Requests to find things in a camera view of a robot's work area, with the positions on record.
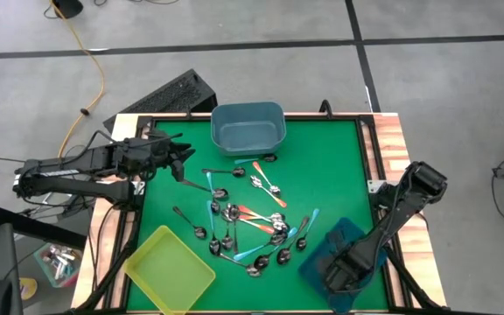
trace blue plastic bin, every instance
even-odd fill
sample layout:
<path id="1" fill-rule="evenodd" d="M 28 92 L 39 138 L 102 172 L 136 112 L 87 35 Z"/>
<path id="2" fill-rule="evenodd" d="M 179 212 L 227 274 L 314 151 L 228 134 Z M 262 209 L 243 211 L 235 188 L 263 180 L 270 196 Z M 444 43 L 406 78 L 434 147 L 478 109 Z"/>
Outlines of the blue plastic bin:
<path id="1" fill-rule="evenodd" d="M 273 101 L 222 105 L 211 113 L 211 138 L 226 156 L 274 153 L 285 133 L 284 111 Z"/>

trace wooden frame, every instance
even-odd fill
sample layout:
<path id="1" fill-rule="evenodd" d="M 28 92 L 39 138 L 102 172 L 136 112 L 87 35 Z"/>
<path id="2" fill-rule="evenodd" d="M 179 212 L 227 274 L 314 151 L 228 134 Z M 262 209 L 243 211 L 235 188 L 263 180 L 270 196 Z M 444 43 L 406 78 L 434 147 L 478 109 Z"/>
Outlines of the wooden frame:
<path id="1" fill-rule="evenodd" d="M 294 116 L 325 116 L 325 113 L 292 113 Z M 372 115 L 374 118 L 374 128 L 379 143 L 381 159 L 384 165 L 387 180 L 397 181 L 403 174 L 406 166 L 410 164 L 410 157 L 403 139 L 402 127 L 398 114 L 368 114 L 368 113 L 334 113 L 334 116 L 358 116 Z M 137 122 L 140 116 L 155 117 L 179 117 L 183 118 L 186 114 L 160 113 L 160 114 L 119 114 L 115 119 L 115 126 L 112 137 L 116 140 L 123 140 L 125 137 L 135 137 L 137 135 Z M 209 113 L 192 114 L 195 117 L 207 117 Z M 368 132 L 368 126 L 362 127 L 363 138 L 367 150 L 369 169 L 373 179 L 378 179 L 375 153 L 371 137 Z M 118 229 L 119 212 L 113 211 L 108 215 L 101 234 L 101 245 L 99 253 L 96 253 L 96 236 L 102 224 L 104 214 L 109 209 L 110 204 L 104 199 L 96 201 L 91 220 L 89 233 L 93 240 L 93 251 L 99 256 L 97 265 L 97 279 L 99 281 L 108 271 L 116 230 Z M 123 243 L 127 241 L 127 235 L 131 230 L 132 214 L 129 214 L 127 224 L 125 225 L 125 237 Z M 431 239 L 427 231 L 425 222 L 419 217 L 413 217 L 399 232 L 399 240 L 402 246 L 402 255 L 406 268 L 417 280 L 419 285 L 427 292 L 429 297 L 439 305 L 446 305 L 445 294 L 438 275 L 435 256 L 431 247 Z M 73 295 L 72 307 L 82 304 L 90 295 L 93 282 L 93 264 L 91 262 L 91 250 L 87 241 L 83 260 L 80 266 L 79 278 Z M 396 270 L 391 263 L 388 263 L 391 275 L 395 304 L 403 306 L 402 291 L 400 290 L 400 281 Z M 114 292 L 112 295 L 111 307 L 119 307 L 120 296 L 122 295 L 124 272 L 123 267 L 116 276 Z"/>

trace green table surface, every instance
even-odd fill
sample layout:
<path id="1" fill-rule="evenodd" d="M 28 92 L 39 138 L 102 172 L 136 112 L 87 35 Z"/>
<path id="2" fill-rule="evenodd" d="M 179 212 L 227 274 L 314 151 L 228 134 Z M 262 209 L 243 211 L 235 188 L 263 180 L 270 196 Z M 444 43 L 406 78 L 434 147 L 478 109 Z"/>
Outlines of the green table surface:
<path id="1" fill-rule="evenodd" d="M 143 243 L 159 226 L 166 225 L 215 270 L 215 280 L 193 305 L 192 311 L 327 310 L 326 301 L 298 274 L 299 265 L 339 218 L 348 217 L 365 232 L 373 226 L 355 123 L 288 121 L 286 125 L 287 137 L 276 153 L 279 159 L 275 163 L 261 162 L 261 167 L 271 183 L 281 188 L 287 208 L 281 208 L 267 193 L 251 186 L 249 175 L 260 178 L 251 163 L 242 164 L 247 172 L 245 178 L 234 178 L 230 174 L 213 175 L 213 185 L 229 191 L 228 202 L 244 205 L 265 216 L 274 212 L 283 213 L 292 227 L 298 228 L 305 215 L 311 216 L 314 208 L 320 209 L 308 234 L 308 247 L 303 252 L 293 248 L 292 258 L 285 266 L 279 266 L 276 255 L 272 255 L 269 267 L 259 278 L 248 276 L 241 266 L 211 255 L 208 240 L 198 240 L 192 227 L 172 211 L 173 206 L 178 206 L 195 225 L 205 227 L 210 236 L 206 210 L 210 194 L 176 183 L 170 170 L 159 171 L 148 183 L 138 244 Z M 235 158 L 222 156 L 213 144 L 209 122 L 159 122 L 157 126 L 169 134 L 184 133 L 176 140 L 192 144 L 196 150 L 185 162 L 185 177 L 188 180 L 207 186 L 202 168 L 231 170 L 235 167 Z M 214 221 L 215 234 L 220 239 L 226 233 L 227 225 L 220 216 L 216 216 Z M 268 234 L 243 222 L 237 223 L 237 235 L 241 252 L 265 244 L 270 239 Z M 271 249 L 264 248 L 242 262 L 252 263 L 258 255 L 266 254 Z M 233 255 L 232 250 L 224 253 Z M 388 308 L 380 270 L 357 297 L 353 308 Z M 156 309 L 132 283 L 128 310 Z"/>

